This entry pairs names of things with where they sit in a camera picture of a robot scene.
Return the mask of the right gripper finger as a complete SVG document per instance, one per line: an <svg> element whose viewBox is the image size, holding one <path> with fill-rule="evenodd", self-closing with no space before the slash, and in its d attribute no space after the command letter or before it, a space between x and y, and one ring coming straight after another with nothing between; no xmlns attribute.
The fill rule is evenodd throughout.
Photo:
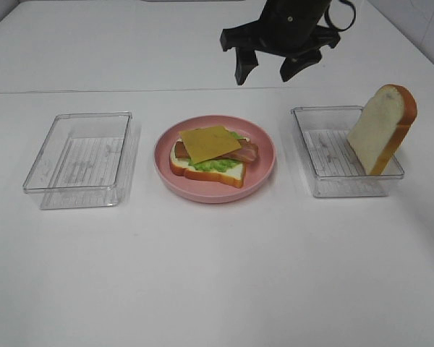
<svg viewBox="0 0 434 347"><path fill-rule="evenodd" d="M319 49L308 51L297 58L285 58L280 68L280 75L283 82L289 81L296 74L322 59Z"/></svg>
<svg viewBox="0 0 434 347"><path fill-rule="evenodd" d="M236 47L235 79L237 85L243 85L250 72L258 66L258 59L252 49Z"/></svg>

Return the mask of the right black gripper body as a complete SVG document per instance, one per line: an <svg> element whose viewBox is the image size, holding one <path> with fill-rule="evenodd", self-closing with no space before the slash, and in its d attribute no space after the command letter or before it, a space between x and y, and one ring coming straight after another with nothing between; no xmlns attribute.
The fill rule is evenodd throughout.
<svg viewBox="0 0 434 347"><path fill-rule="evenodd" d="M279 56L296 56L324 45L335 48L338 32L318 24L329 6L330 1L267 1L258 20L222 30L221 47Z"/></svg>

